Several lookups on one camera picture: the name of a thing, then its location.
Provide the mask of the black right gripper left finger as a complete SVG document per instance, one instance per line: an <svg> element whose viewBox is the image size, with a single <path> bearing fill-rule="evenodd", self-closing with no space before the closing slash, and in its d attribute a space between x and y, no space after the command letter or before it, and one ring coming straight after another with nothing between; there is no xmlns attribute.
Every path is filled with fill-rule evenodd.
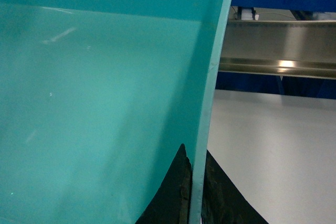
<svg viewBox="0 0 336 224"><path fill-rule="evenodd" d="M191 164L181 144L156 194L136 223L188 223Z"/></svg>

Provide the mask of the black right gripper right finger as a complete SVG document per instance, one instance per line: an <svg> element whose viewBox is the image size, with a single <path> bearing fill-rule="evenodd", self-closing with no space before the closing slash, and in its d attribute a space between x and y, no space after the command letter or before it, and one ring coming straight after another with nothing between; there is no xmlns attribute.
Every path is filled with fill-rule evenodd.
<svg viewBox="0 0 336 224"><path fill-rule="evenodd" d="M201 218L202 223L267 223L210 152L206 153Z"/></svg>

